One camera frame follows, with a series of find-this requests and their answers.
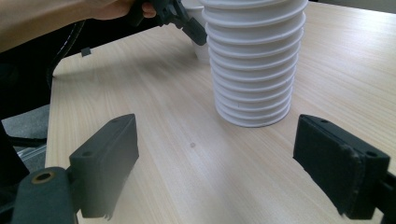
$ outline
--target human hand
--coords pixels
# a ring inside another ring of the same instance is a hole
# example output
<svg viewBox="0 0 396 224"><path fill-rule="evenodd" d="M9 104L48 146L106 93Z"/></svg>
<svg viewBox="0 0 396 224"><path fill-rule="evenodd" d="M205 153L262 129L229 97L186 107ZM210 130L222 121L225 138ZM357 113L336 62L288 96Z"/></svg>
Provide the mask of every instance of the human hand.
<svg viewBox="0 0 396 224"><path fill-rule="evenodd" d="M128 14L134 0L86 0L92 7L92 18L97 20L112 20ZM154 6L145 2L142 4L143 16L154 18Z"/></svg>

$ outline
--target wooden table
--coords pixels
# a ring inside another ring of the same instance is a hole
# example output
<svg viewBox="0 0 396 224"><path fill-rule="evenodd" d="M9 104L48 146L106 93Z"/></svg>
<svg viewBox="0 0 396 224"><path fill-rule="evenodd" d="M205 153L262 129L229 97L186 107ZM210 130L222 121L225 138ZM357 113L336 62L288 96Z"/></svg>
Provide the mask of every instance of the wooden table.
<svg viewBox="0 0 396 224"><path fill-rule="evenodd" d="M135 113L140 158L114 217L80 223L379 223L340 217L292 158L309 114L388 153L396 174L396 15L310 3L291 110L241 128L214 107L209 65L170 26L64 59L55 71L47 166L105 123Z"/></svg>

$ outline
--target human arm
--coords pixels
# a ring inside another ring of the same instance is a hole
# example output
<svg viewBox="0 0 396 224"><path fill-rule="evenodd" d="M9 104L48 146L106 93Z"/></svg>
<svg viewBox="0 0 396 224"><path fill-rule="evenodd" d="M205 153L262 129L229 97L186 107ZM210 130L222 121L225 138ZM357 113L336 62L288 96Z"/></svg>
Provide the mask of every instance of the human arm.
<svg viewBox="0 0 396 224"><path fill-rule="evenodd" d="M134 0L0 0L0 52L76 21L111 20L126 15ZM142 6L152 18L151 4Z"/></svg>

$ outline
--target black cable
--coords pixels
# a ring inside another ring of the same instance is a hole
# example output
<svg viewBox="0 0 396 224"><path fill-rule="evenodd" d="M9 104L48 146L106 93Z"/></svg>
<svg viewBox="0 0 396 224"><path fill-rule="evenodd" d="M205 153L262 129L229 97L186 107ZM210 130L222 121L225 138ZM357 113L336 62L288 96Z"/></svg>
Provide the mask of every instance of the black cable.
<svg viewBox="0 0 396 224"><path fill-rule="evenodd" d="M56 66L61 61L61 59L63 59L64 56L66 56L69 50L73 47L74 43L78 38L79 33L82 30L82 27L84 26L84 23L85 21L78 21L74 24L74 27L70 32L69 37L67 37L66 41L64 42L64 45L61 47L61 49L58 51L58 53L55 55L55 57L49 64L46 71L47 73L46 75L47 75L47 84L49 85L50 89L52 86L53 71L55 70Z"/></svg>

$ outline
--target stacked white cups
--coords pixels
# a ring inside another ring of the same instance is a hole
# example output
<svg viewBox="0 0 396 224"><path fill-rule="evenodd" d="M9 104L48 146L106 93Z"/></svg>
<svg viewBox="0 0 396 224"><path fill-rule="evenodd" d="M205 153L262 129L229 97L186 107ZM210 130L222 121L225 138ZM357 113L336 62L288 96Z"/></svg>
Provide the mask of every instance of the stacked white cups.
<svg viewBox="0 0 396 224"><path fill-rule="evenodd" d="M200 0L216 109L262 127L290 110L308 0Z"/></svg>

